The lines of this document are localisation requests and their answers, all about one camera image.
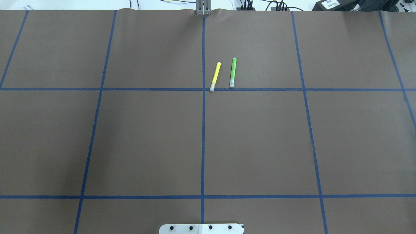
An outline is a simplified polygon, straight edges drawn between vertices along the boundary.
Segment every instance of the black cable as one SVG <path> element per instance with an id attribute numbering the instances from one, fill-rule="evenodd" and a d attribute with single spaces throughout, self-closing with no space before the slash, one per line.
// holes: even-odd
<path id="1" fill-rule="evenodd" d="M 267 5 L 267 7 L 266 7 L 266 9 L 265 9 L 265 10 L 269 9 L 269 6 L 270 6 L 270 4 L 272 4 L 272 2 L 277 3 L 277 1 L 266 1 L 266 2 L 269 2 L 269 5 Z"/>
<path id="2" fill-rule="evenodd" d="M 196 2 L 189 2 L 189 1 L 182 1 L 182 0 L 160 0 L 162 2 L 184 2 L 184 3 L 196 3 Z"/>
<path id="3" fill-rule="evenodd" d="M 393 6 L 394 0 L 391 0 L 389 11 L 391 11 L 391 7 Z"/>
<path id="4" fill-rule="evenodd" d="M 278 8 L 280 8 L 280 7 L 283 7 L 283 8 L 287 7 L 287 4 L 284 3 L 283 1 L 281 1 L 281 2 L 278 2 L 277 0 L 273 0 L 273 1 L 262 0 L 262 1 L 269 2 L 269 4 L 267 5 L 265 10 L 269 9 L 269 6 L 270 6 L 270 4 L 272 4 L 272 2 L 276 3 L 276 10 L 278 10 Z"/>
<path id="5" fill-rule="evenodd" d="M 304 10 L 302 10 L 300 8 L 297 8 L 297 7 L 284 7 L 284 8 L 282 8 L 282 10 L 287 10 L 288 8 L 294 8 L 294 9 L 298 9 L 298 10 L 304 11 Z"/>

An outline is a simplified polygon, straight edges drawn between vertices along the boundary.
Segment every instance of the grid square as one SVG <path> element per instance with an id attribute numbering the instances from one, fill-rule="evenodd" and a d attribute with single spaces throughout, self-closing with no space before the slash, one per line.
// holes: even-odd
<path id="1" fill-rule="evenodd" d="M 97 91 L 1 91 L 2 195 L 79 195 Z"/>
<path id="2" fill-rule="evenodd" d="M 329 233 L 415 233 L 416 198 L 325 199 Z"/>
<path id="3" fill-rule="evenodd" d="M 389 44 L 405 88 L 416 88 L 414 61 L 416 61 L 416 14 L 395 14 L 382 11 Z"/>
<path id="4" fill-rule="evenodd" d="M 307 88 L 400 88 L 377 12 L 302 12 L 295 20 Z"/>
<path id="5" fill-rule="evenodd" d="M 158 233 L 163 224 L 201 223 L 199 199 L 86 199 L 78 233 Z"/>
<path id="6" fill-rule="evenodd" d="M 25 11 L 0 12 L 0 81 L 24 17 Z"/>
<path id="7" fill-rule="evenodd" d="M 78 199 L 0 199 L 2 233 L 74 233 Z"/>
<path id="8" fill-rule="evenodd" d="M 100 87 L 113 13 L 30 11 L 3 87 Z"/>
<path id="9" fill-rule="evenodd" d="M 406 92 L 406 96 L 409 100 L 410 108 L 412 108 L 413 116 L 416 116 L 416 92 Z"/>
<path id="10" fill-rule="evenodd" d="M 228 88 L 236 57 L 236 88 L 301 88 L 291 26 L 290 12 L 213 11 L 206 18 L 206 87 L 221 61 L 216 87 Z"/>
<path id="11" fill-rule="evenodd" d="M 416 192 L 416 139 L 402 92 L 308 92 L 322 193 Z"/>
<path id="12" fill-rule="evenodd" d="M 201 36 L 194 10 L 117 11 L 105 87 L 202 88 Z"/>
<path id="13" fill-rule="evenodd" d="M 88 195 L 200 195 L 202 93 L 104 91 Z"/>
<path id="14" fill-rule="evenodd" d="M 318 194 L 301 91 L 207 92 L 205 194 Z"/>
<path id="15" fill-rule="evenodd" d="M 324 232 L 319 199 L 205 199 L 205 223 L 241 223 L 245 233 Z"/>

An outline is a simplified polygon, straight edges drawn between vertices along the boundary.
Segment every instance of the metal bracket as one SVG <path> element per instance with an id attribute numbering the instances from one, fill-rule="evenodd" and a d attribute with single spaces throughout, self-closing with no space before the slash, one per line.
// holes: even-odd
<path id="1" fill-rule="evenodd" d="M 211 15 L 211 0 L 196 0 L 195 13 L 197 15 Z"/>
<path id="2" fill-rule="evenodd" d="M 165 224 L 159 234 L 244 234 L 244 224 Z"/>

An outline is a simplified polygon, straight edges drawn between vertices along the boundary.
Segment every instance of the grid line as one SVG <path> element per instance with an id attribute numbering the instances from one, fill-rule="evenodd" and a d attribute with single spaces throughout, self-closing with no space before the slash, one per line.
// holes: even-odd
<path id="1" fill-rule="evenodd" d="M 7 61 L 6 68 L 4 69 L 4 72 L 3 72 L 3 76 L 1 77 L 0 88 L 3 86 L 3 82 L 4 82 L 4 79 L 6 78 L 7 70 L 9 69 L 10 62 L 12 61 L 12 57 L 13 57 L 13 54 L 15 53 L 17 42 L 19 41 L 20 35 L 22 34 L 23 26 L 25 25 L 28 14 L 29 14 L 29 11 L 27 10 L 25 13 L 25 17 L 23 18 L 22 24 L 20 26 L 19 32 L 17 33 L 17 37 L 15 40 L 15 43 L 13 44 L 12 51 L 10 52 L 9 60 Z"/>
<path id="2" fill-rule="evenodd" d="M 205 17 L 202 18 L 202 137 L 201 137 L 201 223 L 204 218 L 204 195 L 205 195 Z"/>
<path id="3" fill-rule="evenodd" d="M 314 142 L 314 139 L 313 139 L 312 124 L 311 124 L 311 119 L 310 119 L 310 114 L 309 114 L 308 100 L 307 100 L 307 96 L 306 96 L 305 80 L 303 78 L 302 61 L 301 61 L 301 58 L 300 58 L 299 44 L 298 44 L 298 41 L 297 41 L 295 16 L 293 14 L 293 11 L 291 11 L 290 13 L 292 15 L 292 25 L 293 25 L 293 34 L 295 36 L 297 61 L 298 61 L 298 65 L 299 65 L 300 79 L 301 79 L 301 82 L 302 82 L 302 89 L 303 89 L 303 99 L 305 101 L 306 118 L 308 120 L 309 136 L 310 136 L 310 139 L 311 139 L 312 153 L 313 153 L 313 157 L 314 157 L 315 174 L 316 174 L 316 181 L 317 181 L 318 192 L 319 192 L 319 201 L 321 203 L 322 222 L 323 222 L 323 225 L 324 225 L 324 232 L 325 232 L 325 234 L 328 234 L 327 219 L 326 219 L 326 215 L 325 215 L 324 199 L 322 197 L 321 179 L 319 177 L 318 160 L 317 160 L 317 157 L 316 157 L 315 142 Z"/>
<path id="4" fill-rule="evenodd" d="M 201 199 L 200 195 L 85 195 L 83 199 Z M 204 195 L 204 199 L 318 199 L 318 198 L 416 198 L 416 194 L 288 194 L 288 195 Z M 0 199 L 80 199 L 66 195 L 0 195 Z"/>
<path id="5" fill-rule="evenodd" d="M 105 59 L 105 63 L 104 63 L 103 76 L 102 76 L 102 79 L 101 79 L 101 88 L 100 88 L 100 93 L 98 95 L 97 108 L 95 110 L 95 117 L 94 117 L 94 124 L 92 126 L 91 141 L 89 143 L 87 162 L 85 164 L 84 178 L 83 178 L 83 181 L 82 181 L 81 197 L 79 198 L 77 218 L 75 220 L 74 234 L 77 234 L 77 232 L 78 232 L 79 218 L 81 216 L 82 202 L 84 200 L 85 184 L 87 183 L 89 162 L 90 162 L 90 159 L 91 159 L 92 145 L 94 143 L 95 129 L 97 127 L 98 113 L 99 113 L 99 110 L 100 110 L 101 98 L 102 98 L 102 94 L 103 94 L 104 81 L 105 81 L 105 75 L 106 75 L 106 70 L 107 70 L 108 57 L 110 56 L 111 41 L 112 41 L 112 38 L 113 38 L 114 24 L 116 22 L 116 16 L 117 16 L 117 10 L 114 11 L 113 23 L 111 25 L 110 39 L 109 39 L 109 42 L 108 42 L 107 55 L 106 55 L 106 59 Z"/>
<path id="6" fill-rule="evenodd" d="M 380 10 L 379 10 L 379 17 L 380 17 L 381 28 L 383 29 L 383 33 L 384 33 L 384 39 L 386 40 L 387 48 L 388 48 L 389 53 L 390 53 L 391 61 L 393 62 L 394 70 L 396 71 L 397 78 L 399 80 L 400 87 L 401 87 L 401 90 L 403 92 L 404 100 L 406 101 L 406 105 L 407 105 L 407 108 L 409 110 L 410 118 L 412 119 L 412 122 L 413 122 L 413 127 L 416 130 L 415 117 L 413 116 L 413 111 L 412 111 L 412 108 L 410 107 L 409 99 L 407 98 L 406 90 L 404 89 L 404 85 L 403 85 L 403 82 L 402 82 L 401 77 L 400 77 L 399 69 L 397 68 L 396 60 L 394 59 L 393 51 L 391 50 L 391 47 L 390 47 L 389 39 L 388 39 L 387 33 L 386 33 L 386 28 L 384 27 L 383 16 L 381 15 Z"/>
<path id="7" fill-rule="evenodd" d="M 3 91 L 209 91 L 208 88 L 0 88 Z M 403 89 L 305 88 L 306 91 L 402 92 Z M 404 89 L 414 92 L 416 89 Z M 302 88 L 217 88 L 215 91 L 303 91 Z"/>

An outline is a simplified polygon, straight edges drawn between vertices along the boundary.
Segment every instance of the white label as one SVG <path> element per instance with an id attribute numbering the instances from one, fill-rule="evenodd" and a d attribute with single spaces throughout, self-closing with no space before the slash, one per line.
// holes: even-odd
<path id="1" fill-rule="evenodd" d="M 334 8 L 338 5 L 340 5 L 340 3 L 337 0 L 326 0 L 324 2 L 322 2 L 322 5 L 327 9 L 331 9 Z"/>

